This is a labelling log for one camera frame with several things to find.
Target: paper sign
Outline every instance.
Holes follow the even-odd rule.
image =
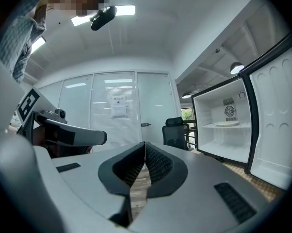
[[[112,96],[112,117],[126,117],[126,96]]]

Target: door handle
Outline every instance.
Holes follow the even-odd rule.
[[[148,127],[149,125],[151,125],[151,123],[147,123],[147,122],[146,123],[141,123],[142,127]]]

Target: mini fridge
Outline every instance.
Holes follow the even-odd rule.
[[[292,35],[192,96],[200,152],[281,189],[292,180]]]

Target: round ceiling light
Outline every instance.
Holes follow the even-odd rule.
[[[244,68],[244,66],[240,62],[234,62],[234,63],[232,63],[232,65],[230,67],[230,73],[231,74],[237,74],[243,68]]]
[[[190,93],[189,92],[185,92],[181,98],[182,99],[187,99],[187,98],[190,98],[190,97],[191,97]]]

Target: person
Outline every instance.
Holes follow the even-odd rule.
[[[104,2],[105,0],[21,0],[0,30],[0,60],[12,78],[17,83],[23,80],[32,44],[46,30],[48,9],[61,10],[71,16],[86,16],[99,9],[99,5]],[[9,126],[9,130],[16,132],[12,125]],[[47,148],[52,158],[85,154],[92,148],[48,144],[44,141],[45,128],[42,126],[33,133],[36,139],[34,145]]]

